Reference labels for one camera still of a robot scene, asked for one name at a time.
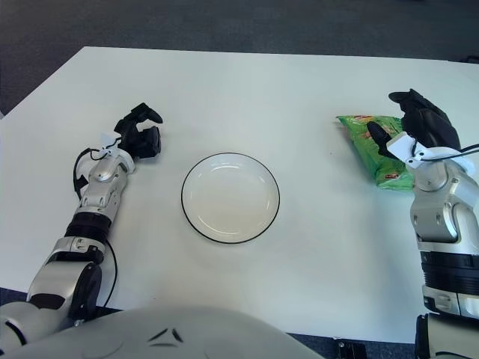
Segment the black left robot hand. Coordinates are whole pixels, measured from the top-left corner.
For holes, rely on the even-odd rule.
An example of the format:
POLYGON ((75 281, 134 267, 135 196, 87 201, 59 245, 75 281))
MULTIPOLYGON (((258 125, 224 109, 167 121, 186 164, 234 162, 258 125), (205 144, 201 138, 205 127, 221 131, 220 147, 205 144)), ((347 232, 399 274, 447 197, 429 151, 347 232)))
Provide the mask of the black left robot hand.
POLYGON ((123 119, 119 120, 114 131, 120 135, 118 147, 133 159, 153 158, 161 152, 160 132, 157 126, 138 130, 137 125, 150 120, 163 123, 162 117, 144 102, 137 105, 123 119))

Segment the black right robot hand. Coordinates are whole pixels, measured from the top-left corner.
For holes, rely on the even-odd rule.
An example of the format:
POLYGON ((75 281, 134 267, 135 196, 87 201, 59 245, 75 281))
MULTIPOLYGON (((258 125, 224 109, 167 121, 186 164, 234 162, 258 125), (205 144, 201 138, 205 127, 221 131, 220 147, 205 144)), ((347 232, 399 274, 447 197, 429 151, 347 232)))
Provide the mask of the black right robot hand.
POLYGON ((460 150, 460 139, 448 116, 431 101, 410 89, 392 92, 388 98, 400 106, 402 129, 426 148, 448 147, 460 150))

